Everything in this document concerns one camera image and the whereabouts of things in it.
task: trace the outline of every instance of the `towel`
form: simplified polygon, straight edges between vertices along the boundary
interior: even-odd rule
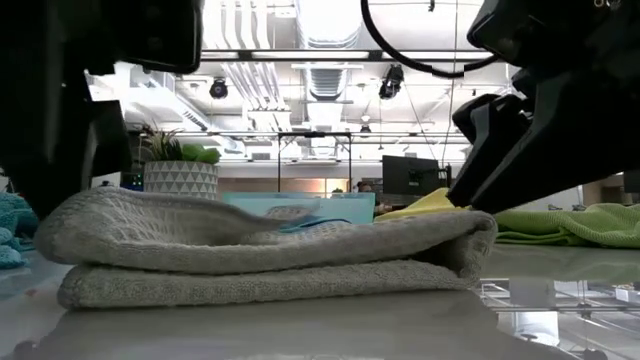
[[[640,248],[640,205],[597,204],[585,211],[509,210],[495,217],[500,243]]]
[[[60,205],[34,242],[49,260],[79,264],[60,287],[64,307],[114,308],[466,289],[496,235],[475,211],[280,232],[290,220],[102,187]]]
[[[21,252],[33,250],[31,237],[38,218],[18,195],[0,193],[0,269],[13,269],[28,262]]]
[[[375,218],[376,222],[398,219],[405,216],[415,216],[424,214],[435,214],[441,212],[464,211],[465,208],[455,207],[449,199],[447,192],[449,189],[440,188],[429,195],[421,198],[405,209],[392,211]]]

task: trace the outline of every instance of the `gray towel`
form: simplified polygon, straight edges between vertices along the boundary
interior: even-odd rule
[[[68,308],[205,305],[473,286],[496,236],[482,212],[278,228],[218,202],[96,188],[39,227],[48,259],[81,264],[59,293]]]

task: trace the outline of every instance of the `computer monitor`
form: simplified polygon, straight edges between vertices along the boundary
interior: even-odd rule
[[[438,160],[383,156],[383,191],[395,195],[430,194],[442,186],[439,170]]]

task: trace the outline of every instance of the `blue cloth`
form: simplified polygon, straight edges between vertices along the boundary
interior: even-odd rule
[[[0,193],[0,269],[27,264],[21,252],[33,250],[38,217],[20,196]]]

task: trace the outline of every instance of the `yellow cloth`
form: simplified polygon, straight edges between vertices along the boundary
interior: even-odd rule
[[[398,219],[404,216],[414,216],[439,212],[463,211],[466,208],[455,207],[447,199],[449,189],[440,188],[422,199],[409,205],[407,208],[386,213],[375,218],[375,222]]]

